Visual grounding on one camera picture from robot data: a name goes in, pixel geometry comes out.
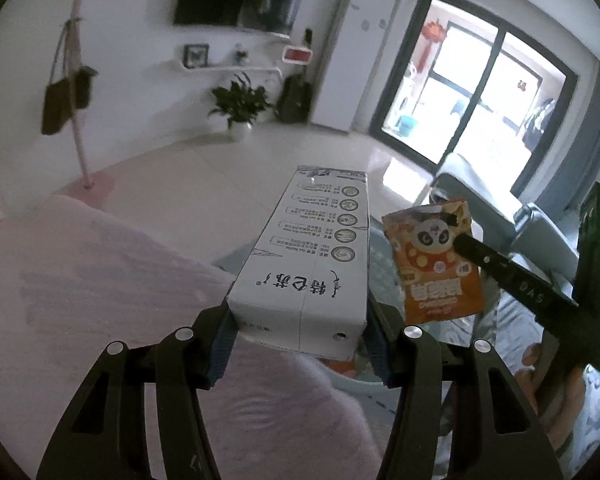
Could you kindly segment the person's right hand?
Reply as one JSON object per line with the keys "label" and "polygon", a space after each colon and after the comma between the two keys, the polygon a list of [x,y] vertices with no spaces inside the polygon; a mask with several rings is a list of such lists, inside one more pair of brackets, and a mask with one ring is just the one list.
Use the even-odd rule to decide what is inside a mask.
{"label": "person's right hand", "polygon": [[[529,346],[521,358],[522,367],[515,374],[518,385],[535,413],[539,409],[535,399],[536,388],[533,385],[533,379],[535,365],[542,356],[542,352],[543,346],[539,342]],[[543,422],[543,428],[555,452],[558,452],[566,444],[582,411],[585,397],[583,372],[583,367],[575,367],[566,376],[558,387],[553,400],[553,403],[557,404],[557,408],[554,409],[550,418]]]}

